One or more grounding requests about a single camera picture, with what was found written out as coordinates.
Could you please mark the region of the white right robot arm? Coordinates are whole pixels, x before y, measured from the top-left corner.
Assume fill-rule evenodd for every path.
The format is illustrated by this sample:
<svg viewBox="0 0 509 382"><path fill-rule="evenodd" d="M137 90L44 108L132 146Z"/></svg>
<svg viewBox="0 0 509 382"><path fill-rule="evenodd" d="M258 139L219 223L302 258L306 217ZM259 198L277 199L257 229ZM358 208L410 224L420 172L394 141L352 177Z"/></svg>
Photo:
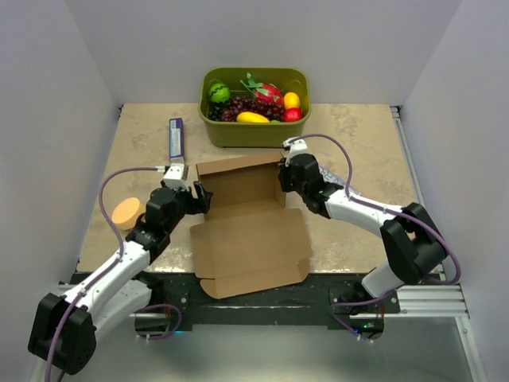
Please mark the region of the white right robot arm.
<svg viewBox="0 0 509 382"><path fill-rule="evenodd" d="M367 198L349 197L342 185L323 178L311 154L282 158L278 167L282 191L297 193L310 212L346 221L381 238L387 261L360 282L354 293L359 310L373 312L384 295L405 284L420 283L446 258L437 229L422 205L392 205L392 214Z"/></svg>

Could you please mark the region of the brown cardboard box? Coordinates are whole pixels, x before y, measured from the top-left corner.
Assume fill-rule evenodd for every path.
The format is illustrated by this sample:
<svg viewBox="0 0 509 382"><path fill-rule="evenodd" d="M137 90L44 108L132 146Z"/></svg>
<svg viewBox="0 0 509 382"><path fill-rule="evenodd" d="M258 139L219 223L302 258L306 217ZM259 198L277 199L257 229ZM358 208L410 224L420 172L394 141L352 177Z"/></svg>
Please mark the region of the brown cardboard box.
<svg viewBox="0 0 509 382"><path fill-rule="evenodd" d="M211 208L191 227L193 269L203 291L230 298L303 282L313 254L300 209L286 206L280 153L197 164Z"/></svg>

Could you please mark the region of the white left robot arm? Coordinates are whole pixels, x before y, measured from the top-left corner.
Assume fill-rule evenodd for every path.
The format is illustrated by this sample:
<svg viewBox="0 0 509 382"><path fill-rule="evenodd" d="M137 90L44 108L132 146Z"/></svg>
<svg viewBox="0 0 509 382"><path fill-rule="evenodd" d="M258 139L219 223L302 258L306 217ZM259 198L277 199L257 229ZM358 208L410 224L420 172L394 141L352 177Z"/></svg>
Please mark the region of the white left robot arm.
<svg viewBox="0 0 509 382"><path fill-rule="evenodd" d="M89 362L99 339L124 318L163 307L163 290L137 276L169 246L171 233L185 216L209 212L213 194L199 181L193 186L155 189L145 212L102 266L62 295L49 293L40 300L30 353L50 368L75 375Z"/></svg>

